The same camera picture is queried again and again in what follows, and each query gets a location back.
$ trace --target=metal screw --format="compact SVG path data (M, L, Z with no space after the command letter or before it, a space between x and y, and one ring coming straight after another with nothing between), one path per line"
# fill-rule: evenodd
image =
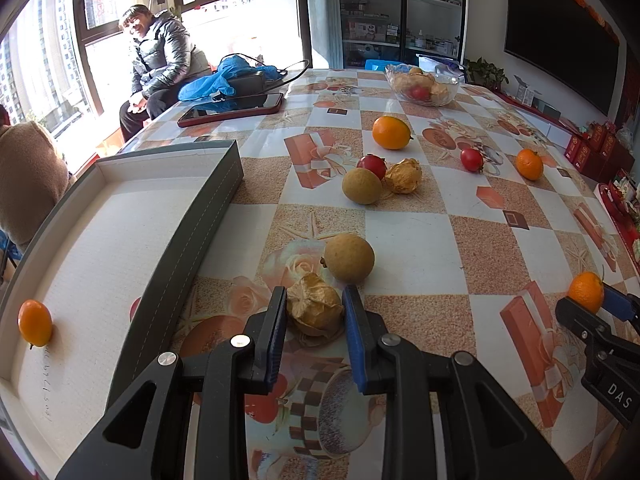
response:
M162 366L168 366L175 363L175 360L178 358L176 354L173 352L165 352L158 356L158 363Z
M251 338L244 334L238 334L231 338L231 346L236 348L244 348L251 342Z
M380 338L380 341L386 346L398 346L402 338L398 334L385 334Z
M453 360L460 366L469 366L473 364L474 357L469 352L456 352L453 356Z

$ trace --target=black pants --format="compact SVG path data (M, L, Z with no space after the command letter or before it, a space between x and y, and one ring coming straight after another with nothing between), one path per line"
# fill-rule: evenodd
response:
M138 133L143 126L144 121L151 119L152 121L168 110L178 102L178 92L184 84L171 86L164 90L153 92L146 101L146 110L135 114L129 112L129 101L126 101L120 107L120 129L124 141L127 142L131 137Z

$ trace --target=white bottle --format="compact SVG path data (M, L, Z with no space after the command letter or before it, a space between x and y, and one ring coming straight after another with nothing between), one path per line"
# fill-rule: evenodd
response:
M422 35L422 29L420 29L420 33L418 33L418 37L415 38L415 47L416 48L424 48L424 36Z

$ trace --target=red phone case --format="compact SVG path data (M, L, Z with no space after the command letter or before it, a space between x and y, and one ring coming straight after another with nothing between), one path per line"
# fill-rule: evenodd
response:
M203 117L194 117L192 119L186 119L185 117L192 110L190 108L180 119L178 119L178 126L181 128L186 128L187 126L195 126L196 124L205 124L205 123L217 123L219 121L226 121L229 119L238 119L240 117L252 117L256 115L270 115L277 113L282 106L282 100L284 98L284 94L280 92L280 97L278 98L278 102L270 108L249 108L247 110L234 110L232 112L222 112L219 114L213 114Z

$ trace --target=phone screen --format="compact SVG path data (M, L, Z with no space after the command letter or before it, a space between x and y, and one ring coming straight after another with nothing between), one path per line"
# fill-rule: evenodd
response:
M281 94L262 94L249 97L237 97L220 99L209 103L195 105L182 117L185 119L195 119L198 117L212 116L225 112L235 112L237 110L251 110L252 108L273 108L278 104Z

